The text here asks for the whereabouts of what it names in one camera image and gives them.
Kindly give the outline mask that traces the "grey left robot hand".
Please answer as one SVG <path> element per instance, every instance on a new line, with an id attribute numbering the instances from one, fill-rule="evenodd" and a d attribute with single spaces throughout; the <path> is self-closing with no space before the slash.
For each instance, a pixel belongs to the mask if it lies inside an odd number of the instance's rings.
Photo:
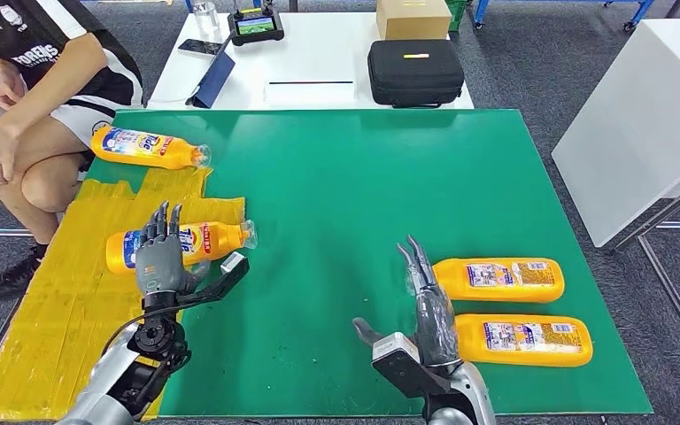
<path id="1" fill-rule="evenodd" d="M 140 230 L 140 246 L 135 251 L 135 281 L 143 296 L 160 291 L 189 295 L 209 273 L 210 261 L 196 263 L 191 270 L 183 265 L 180 238 L 182 205 L 167 214 L 164 201 Z"/>

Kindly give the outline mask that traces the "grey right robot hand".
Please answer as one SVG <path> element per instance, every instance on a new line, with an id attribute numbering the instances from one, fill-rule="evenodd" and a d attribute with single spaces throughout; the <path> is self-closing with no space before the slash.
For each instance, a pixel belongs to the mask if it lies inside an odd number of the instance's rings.
<path id="1" fill-rule="evenodd" d="M 424 249 L 412 236 L 406 240 L 407 246 L 399 243 L 397 248 L 405 260 L 409 292 L 415 300 L 415 332 L 411 337 L 401 332 L 384 336 L 361 317 L 354 318 L 352 325 L 359 339 L 372 349 L 373 360 L 402 352 L 425 367 L 456 364 L 461 357 L 452 302 Z"/>

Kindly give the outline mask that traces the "person's right hand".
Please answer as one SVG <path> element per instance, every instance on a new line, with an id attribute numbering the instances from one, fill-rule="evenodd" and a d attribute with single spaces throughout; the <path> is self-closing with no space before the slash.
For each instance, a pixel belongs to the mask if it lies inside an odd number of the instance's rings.
<path id="1" fill-rule="evenodd" d="M 8 110 L 26 94 L 26 85 L 16 66 L 0 59 L 0 108 Z"/>

